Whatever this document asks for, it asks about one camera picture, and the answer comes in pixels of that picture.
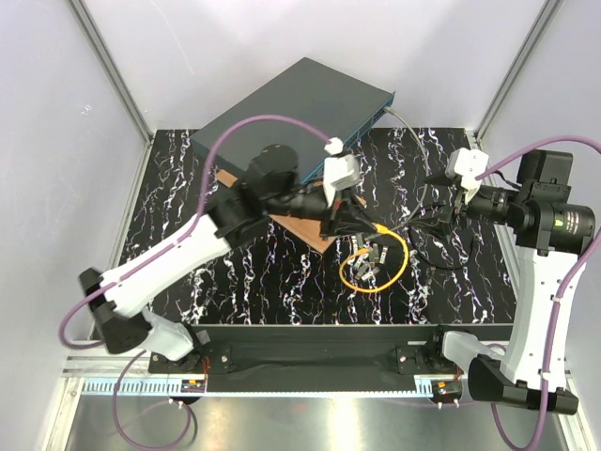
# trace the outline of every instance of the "black marble surface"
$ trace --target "black marble surface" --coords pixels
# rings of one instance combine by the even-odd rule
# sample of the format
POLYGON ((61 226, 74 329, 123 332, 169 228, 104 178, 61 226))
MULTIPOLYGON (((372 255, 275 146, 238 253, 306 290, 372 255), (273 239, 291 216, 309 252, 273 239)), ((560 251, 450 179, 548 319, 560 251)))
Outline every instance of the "black marble surface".
MULTIPOLYGON (((194 214, 202 163, 190 146, 192 132, 157 132, 121 263, 168 237, 194 214)), ((453 150, 469 146, 461 129, 420 129, 418 134, 432 171, 444 168, 453 150)), ((354 152, 361 157, 363 174, 358 194, 381 223, 398 224, 416 205, 424 178, 422 155, 411 135, 400 129, 374 129, 354 152)), ((212 192, 218 189, 214 174, 212 192)), ((424 204, 449 198, 449 189, 428 188, 424 204)), ((414 238, 422 246, 423 237, 418 233, 414 238)), ((471 223, 467 230, 455 232, 450 243, 428 239, 422 248, 436 264, 467 262, 465 268, 437 270, 411 250, 410 267, 400 283, 376 294, 354 292, 339 280, 338 267, 350 249, 350 239, 341 238, 322 256, 270 222, 263 236, 191 272, 150 305, 171 320, 192 324, 513 321, 516 299, 490 224, 471 223)), ((400 247, 391 248, 385 271, 377 275, 378 285, 398 271, 401 258, 400 247)))

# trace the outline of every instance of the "white robotic arm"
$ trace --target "white robotic arm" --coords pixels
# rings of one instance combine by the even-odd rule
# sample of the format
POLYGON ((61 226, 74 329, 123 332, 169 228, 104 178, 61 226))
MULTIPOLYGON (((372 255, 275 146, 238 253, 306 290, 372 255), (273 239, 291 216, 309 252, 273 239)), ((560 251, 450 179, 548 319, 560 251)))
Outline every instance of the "white robotic arm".
POLYGON ((114 303, 114 313, 130 319, 142 313, 150 324, 148 336, 139 346, 164 355, 169 360, 178 361, 194 347, 190 332, 181 323, 174 323, 152 313, 146 305, 157 294, 171 286, 194 268, 227 254, 231 247, 224 238, 217 238, 217 226, 210 216, 203 215, 192 234, 185 240, 178 239, 194 224, 196 215, 176 233, 124 265, 102 275, 101 287, 113 282, 116 287, 104 295, 109 303, 114 303), (149 260, 170 244, 175 247, 160 258, 152 261, 123 282, 121 277, 140 263, 149 260))
POLYGON ((359 182, 355 158, 335 138, 326 150, 330 156, 321 186, 296 185, 296 152, 268 147, 234 186, 211 198, 207 214, 194 215, 169 238, 118 268, 84 272, 80 280, 88 294, 110 287, 90 303, 107 350, 121 353, 140 347, 181 365, 195 365, 202 343, 192 328, 164 319, 146 305, 194 268, 262 233, 267 214, 319 220, 324 236, 376 231, 349 190, 359 182))
POLYGON ((514 229, 520 277, 514 328, 504 354, 457 331, 439 334, 439 353, 469 375, 474 399, 536 408, 536 393, 545 379, 552 395, 550 410, 575 412, 578 400, 565 390, 564 355, 572 300, 584 265, 560 300, 555 293, 593 240, 593 212, 567 203, 571 154, 536 150, 525 156, 517 176, 519 191, 474 184, 470 174, 483 172, 485 161, 480 150, 462 148, 454 152, 443 178, 433 176, 435 183, 446 179, 448 186, 457 187, 454 204, 434 224, 443 223, 443 234, 448 233, 452 221, 465 216, 514 229), (549 371, 543 371, 547 326, 556 302, 561 309, 549 371))

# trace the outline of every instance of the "purple cable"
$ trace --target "purple cable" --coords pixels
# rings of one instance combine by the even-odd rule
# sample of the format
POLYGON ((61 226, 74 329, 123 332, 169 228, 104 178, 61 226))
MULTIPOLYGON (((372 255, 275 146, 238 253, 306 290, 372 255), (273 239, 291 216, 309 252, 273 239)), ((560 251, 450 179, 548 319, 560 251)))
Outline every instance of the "purple cable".
MULTIPOLYGON (((194 221, 193 221, 192 225, 190 226, 190 228, 188 230, 186 230, 186 232, 181 237, 179 237, 177 242, 169 244, 168 246, 163 248, 160 252, 158 252, 156 255, 149 257, 148 259, 146 259, 145 261, 140 263, 138 266, 132 268, 131 270, 129 270, 128 272, 123 274, 123 276, 119 279, 118 283, 121 283, 124 280, 129 279, 134 274, 136 274, 137 272, 139 272, 140 270, 142 270, 143 268, 148 266, 150 263, 155 261, 157 258, 165 255, 171 249, 173 249, 178 244, 180 244, 182 241, 184 241, 185 239, 190 237, 190 235, 192 235, 192 232, 196 228, 198 221, 200 221, 200 217, 203 215, 203 212, 205 211, 205 205, 207 203, 207 194, 208 194, 208 181, 210 179, 209 174, 210 174, 210 169, 213 166, 213 163, 215 161, 215 157, 217 156, 217 151, 219 150, 219 148, 221 147, 223 142, 233 132, 235 132, 243 127, 246 127, 247 125, 254 124, 256 122, 266 121, 266 120, 284 122, 286 124, 294 125, 294 126, 300 127, 302 129, 306 130, 307 132, 315 135, 317 138, 321 139, 324 143, 327 143, 328 141, 330 141, 330 137, 327 134, 325 134, 324 132, 321 132, 320 130, 316 129, 312 125, 309 125, 309 124, 302 122, 300 120, 297 120, 295 118, 286 117, 286 116, 279 116, 279 115, 253 116, 253 117, 248 117, 248 118, 241 120, 240 122, 232 125, 229 129, 227 129, 219 137, 219 139, 217 139, 215 144, 213 144, 213 146, 210 148, 207 159, 205 160, 205 165, 203 167, 203 173, 202 173, 202 178, 201 178, 201 183, 200 183, 200 198, 198 199, 198 208, 196 209, 196 217, 194 218, 194 221)), ((67 315, 65 315, 65 317, 60 321, 60 325, 58 327, 58 339, 60 340, 60 342, 63 346, 65 346, 66 348, 69 348, 71 350, 89 350, 90 348, 96 348, 97 346, 100 346, 102 344, 101 341, 96 341, 96 342, 93 342, 93 343, 87 344, 87 345, 77 345, 75 343, 70 342, 66 337, 67 324, 69 324, 69 321, 75 316, 75 314, 80 309, 82 309, 84 306, 88 305, 90 302, 94 301, 100 295, 104 294, 106 291, 115 287, 116 285, 117 285, 117 283, 112 282, 112 283, 108 284, 107 286, 102 287, 102 288, 94 291, 93 293, 88 294, 87 296, 85 296, 85 298, 83 298, 81 301, 79 301, 77 304, 75 304, 70 309, 70 311, 67 313, 67 315)))
MULTIPOLYGON (((576 136, 576 135, 572 135, 572 134, 553 136, 551 138, 542 139, 540 141, 537 141, 521 150, 518 150, 517 152, 515 152, 512 155, 510 155, 509 157, 501 160, 500 162, 493 164, 485 172, 483 172, 482 174, 477 176, 476 180, 482 180, 485 177, 488 177, 495 171, 498 171, 499 169, 504 167, 506 164, 512 162, 513 160, 516 160, 517 158, 519 158, 529 152, 532 152, 533 150, 536 150, 542 146, 547 146, 549 144, 561 143, 561 142, 581 143, 586 146, 589 146, 590 148, 594 148, 599 154, 601 154, 601 143, 598 143, 597 141, 594 141, 591 138, 586 138, 584 136, 576 136)), ((572 281, 574 276, 578 273, 578 270, 580 268, 582 268, 582 266, 587 262, 587 260, 591 257, 593 252, 599 246, 599 243, 601 242, 600 239, 601 239, 601 232, 597 231, 596 235, 594 236, 593 242, 589 245, 586 252, 584 254, 582 254, 582 256, 580 256, 580 258, 577 260, 577 262, 572 266, 572 268, 570 268, 570 271, 568 271, 567 274, 565 275, 565 277, 563 278, 562 282, 560 283, 559 287, 557 288, 557 292, 555 293, 556 298, 561 299, 563 297, 563 294, 565 293, 567 287, 570 285, 570 282, 572 281)), ((557 328, 557 320, 560 315, 560 307, 561 307, 560 303, 553 303, 553 307, 551 308, 551 314, 549 317, 548 327, 547 327, 547 337, 545 339, 545 351, 543 353, 543 366, 542 366, 543 373, 546 373, 550 370, 551 354, 553 353, 553 340, 555 338, 555 329, 557 328)), ((511 442, 511 440, 509 440, 509 437, 507 437, 507 434, 505 433, 505 430, 503 429, 503 426, 501 424, 501 419, 499 417, 499 412, 497 410, 497 406, 494 404, 491 405, 492 414, 495 419, 495 424, 497 425, 499 434, 501 435, 501 437, 503 438, 503 441, 507 444, 507 446, 509 446, 511 449, 514 449, 516 451, 523 451, 523 450, 531 451, 533 449, 536 449, 536 446, 540 442, 541 437, 543 435, 543 429, 545 428, 545 421, 547 420, 547 404, 548 404, 548 381, 545 379, 542 379, 542 381, 541 381, 541 404, 540 404, 540 408, 538 411, 538 417, 536 419, 536 427, 534 429, 534 434, 532 435, 532 439, 523 448, 515 446, 511 442)))
POLYGON ((145 450, 145 451, 168 451, 170 449, 175 448, 179 444, 179 442, 181 442, 182 440, 184 440, 184 437, 186 436, 186 434, 188 433, 188 430, 190 429, 190 424, 192 423, 192 415, 193 414, 192 414, 192 409, 190 409, 190 407, 187 404, 183 404, 183 403, 181 404, 186 409, 186 413, 188 414, 188 419, 186 421, 186 426, 181 431, 181 434, 179 434, 179 436, 172 443, 166 444, 165 446, 148 446, 148 445, 136 442, 128 434, 125 433, 125 430, 121 426, 121 423, 119 423, 119 417, 118 417, 118 415, 116 413, 117 392, 119 391, 119 388, 121 387, 121 381, 123 381, 123 377, 128 372, 128 370, 131 368, 131 366, 133 365, 133 363, 136 360, 138 360, 140 357, 142 357, 145 353, 146 353, 146 351, 143 350, 142 352, 140 352, 139 354, 137 354, 135 357, 133 357, 130 360, 130 362, 127 365, 125 365, 125 368, 123 368, 123 371, 121 371, 121 374, 119 375, 119 378, 116 380, 115 388, 113 389, 113 395, 111 396, 111 401, 112 401, 112 406, 111 407, 112 407, 112 411, 113 411, 113 421, 115 422, 116 432, 129 445, 131 445, 131 446, 133 446, 135 448, 138 448, 138 449, 145 450))

